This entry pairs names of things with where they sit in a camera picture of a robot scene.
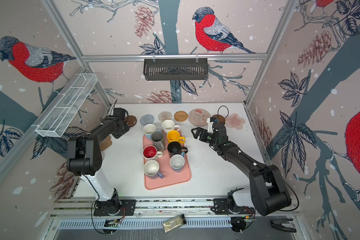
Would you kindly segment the brown round wooden coaster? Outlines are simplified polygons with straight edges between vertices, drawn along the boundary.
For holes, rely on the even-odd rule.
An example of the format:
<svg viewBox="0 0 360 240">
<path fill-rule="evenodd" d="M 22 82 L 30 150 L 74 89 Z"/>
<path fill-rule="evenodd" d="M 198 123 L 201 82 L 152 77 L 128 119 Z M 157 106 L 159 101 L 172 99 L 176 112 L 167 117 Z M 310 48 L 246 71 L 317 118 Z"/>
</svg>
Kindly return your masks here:
<svg viewBox="0 0 360 240">
<path fill-rule="evenodd" d="M 223 123 L 223 124 L 226 123 L 226 119 L 221 115 L 213 115 L 212 117 L 217 119 L 219 123 Z"/>
</svg>

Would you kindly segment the multicolour zigzag woven coaster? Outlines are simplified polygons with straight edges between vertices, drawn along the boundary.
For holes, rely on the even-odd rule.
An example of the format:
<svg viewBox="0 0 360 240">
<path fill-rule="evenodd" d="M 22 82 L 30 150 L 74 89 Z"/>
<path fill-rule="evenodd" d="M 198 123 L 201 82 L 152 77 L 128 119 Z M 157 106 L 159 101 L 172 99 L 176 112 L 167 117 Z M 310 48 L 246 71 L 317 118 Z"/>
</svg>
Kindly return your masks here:
<svg viewBox="0 0 360 240">
<path fill-rule="evenodd" d="M 164 112 L 161 112 L 159 115 L 158 115 L 158 119 L 162 122 L 166 121 L 166 120 L 171 120 L 172 119 L 172 114 L 168 111 L 164 111 Z"/>
</svg>

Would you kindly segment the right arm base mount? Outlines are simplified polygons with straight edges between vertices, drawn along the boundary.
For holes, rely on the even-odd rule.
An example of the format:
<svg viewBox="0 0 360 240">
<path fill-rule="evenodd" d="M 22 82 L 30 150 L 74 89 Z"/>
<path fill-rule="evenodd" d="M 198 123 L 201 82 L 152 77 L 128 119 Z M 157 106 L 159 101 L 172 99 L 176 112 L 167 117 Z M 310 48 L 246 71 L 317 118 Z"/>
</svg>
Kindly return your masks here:
<svg viewBox="0 0 360 240">
<path fill-rule="evenodd" d="M 256 219 L 256 208 L 251 202 L 251 193 L 244 188 L 231 190 L 227 197 L 214 199 L 211 211 L 216 215 L 245 215 L 231 218 L 231 230 L 243 233 Z"/>
</svg>

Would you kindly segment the round bunny print coaster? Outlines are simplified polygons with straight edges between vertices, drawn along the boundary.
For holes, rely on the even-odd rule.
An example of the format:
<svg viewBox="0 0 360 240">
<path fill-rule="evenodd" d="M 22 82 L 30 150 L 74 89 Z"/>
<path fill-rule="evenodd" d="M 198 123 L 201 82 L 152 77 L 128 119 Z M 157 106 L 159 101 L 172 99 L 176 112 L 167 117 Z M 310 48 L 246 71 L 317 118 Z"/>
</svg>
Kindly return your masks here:
<svg viewBox="0 0 360 240">
<path fill-rule="evenodd" d="M 193 109 L 188 113 L 189 122 L 197 127 L 203 127 L 208 124 L 208 120 L 210 119 L 211 114 L 204 109 Z"/>
</svg>

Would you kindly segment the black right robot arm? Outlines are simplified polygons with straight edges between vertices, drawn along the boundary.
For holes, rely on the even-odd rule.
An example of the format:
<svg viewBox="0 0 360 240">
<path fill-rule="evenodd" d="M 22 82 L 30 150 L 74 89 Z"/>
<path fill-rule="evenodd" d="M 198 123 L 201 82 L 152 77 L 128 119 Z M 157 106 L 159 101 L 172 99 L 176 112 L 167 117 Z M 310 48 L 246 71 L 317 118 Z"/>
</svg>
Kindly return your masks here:
<svg viewBox="0 0 360 240">
<path fill-rule="evenodd" d="M 259 214 L 266 216 L 292 204 L 280 170 L 275 165 L 260 163 L 242 151 L 229 140 L 224 124 L 212 122 L 208 130 L 197 127 L 191 132 L 195 139 L 208 143 L 218 156 L 235 165 L 248 177 L 251 200 Z"/>
</svg>

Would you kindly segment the dark brown glossy coaster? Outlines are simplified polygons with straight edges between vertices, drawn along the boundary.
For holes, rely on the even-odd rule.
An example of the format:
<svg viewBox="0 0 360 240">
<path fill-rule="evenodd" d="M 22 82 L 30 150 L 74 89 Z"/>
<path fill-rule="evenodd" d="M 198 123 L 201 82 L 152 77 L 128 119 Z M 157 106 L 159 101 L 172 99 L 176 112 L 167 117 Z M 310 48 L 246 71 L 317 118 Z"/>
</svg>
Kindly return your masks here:
<svg viewBox="0 0 360 240">
<path fill-rule="evenodd" d="M 137 124 L 137 118 L 135 116 L 129 115 L 126 117 L 125 122 L 129 126 L 129 128 L 132 128 L 133 126 L 135 126 Z"/>
</svg>

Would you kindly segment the pink flower shaped coaster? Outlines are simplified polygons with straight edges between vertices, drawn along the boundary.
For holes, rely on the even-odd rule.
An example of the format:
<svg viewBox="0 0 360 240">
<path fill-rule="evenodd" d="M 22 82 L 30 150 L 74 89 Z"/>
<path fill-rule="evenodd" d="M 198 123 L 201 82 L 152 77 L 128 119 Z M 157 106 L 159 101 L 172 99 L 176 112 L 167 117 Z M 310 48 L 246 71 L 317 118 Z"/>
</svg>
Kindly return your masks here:
<svg viewBox="0 0 360 240">
<path fill-rule="evenodd" d="M 238 114 L 232 113 L 228 117 L 226 117 L 226 127 L 227 128 L 235 128 L 237 130 L 241 130 L 243 125 L 246 123 L 244 118 L 241 118 Z"/>
</svg>

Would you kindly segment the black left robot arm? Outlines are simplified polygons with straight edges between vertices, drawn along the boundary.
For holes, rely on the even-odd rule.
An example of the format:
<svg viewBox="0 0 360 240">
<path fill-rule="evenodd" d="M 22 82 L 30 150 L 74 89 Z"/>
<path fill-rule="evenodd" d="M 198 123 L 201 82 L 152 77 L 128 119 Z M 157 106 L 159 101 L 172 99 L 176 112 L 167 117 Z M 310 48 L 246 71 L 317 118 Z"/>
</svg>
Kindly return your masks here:
<svg viewBox="0 0 360 240">
<path fill-rule="evenodd" d="M 125 117 L 108 116 L 83 136 L 68 140 L 67 170 L 92 188 L 97 201 L 109 201 L 117 193 L 101 169 L 103 156 L 100 144 L 110 135 L 119 138 L 128 131 Z"/>
</svg>

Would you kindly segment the grey round felt coaster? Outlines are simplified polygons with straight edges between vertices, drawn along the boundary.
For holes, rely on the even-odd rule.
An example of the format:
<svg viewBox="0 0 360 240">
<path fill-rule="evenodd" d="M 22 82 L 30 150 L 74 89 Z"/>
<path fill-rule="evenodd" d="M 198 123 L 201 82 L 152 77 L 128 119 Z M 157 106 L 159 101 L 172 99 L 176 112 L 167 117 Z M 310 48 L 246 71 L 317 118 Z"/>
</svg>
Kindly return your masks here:
<svg viewBox="0 0 360 240">
<path fill-rule="evenodd" d="M 140 118 L 140 123 L 145 126 L 145 125 L 148 125 L 148 124 L 152 124 L 153 122 L 155 121 L 155 117 L 151 114 L 146 114 L 146 115 L 143 115 L 141 118 Z"/>
</svg>

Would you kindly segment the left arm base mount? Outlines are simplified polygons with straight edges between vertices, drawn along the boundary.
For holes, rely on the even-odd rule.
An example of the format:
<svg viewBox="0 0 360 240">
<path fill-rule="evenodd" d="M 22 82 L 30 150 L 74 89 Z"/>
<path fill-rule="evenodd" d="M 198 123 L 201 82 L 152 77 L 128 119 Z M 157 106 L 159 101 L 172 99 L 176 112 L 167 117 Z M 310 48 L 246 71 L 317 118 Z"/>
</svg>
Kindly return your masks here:
<svg viewBox="0 0 360 240">
<path fill-rule="evenodd" d="M 119 194 L 116 189 L 109 200 L 100 201 L 95 200 L 91 204 L 91 222 L 95 231 L 101 235 L 109 235 L 112 231 L 99 230 L 95 226 L 94 217 L 114 217 L 121 216 L 116 222 L 122 223 L 125 217 L 133 216 L 136 208 L 136 200 L 127 199 L 120 200 Z"/>
</svg>

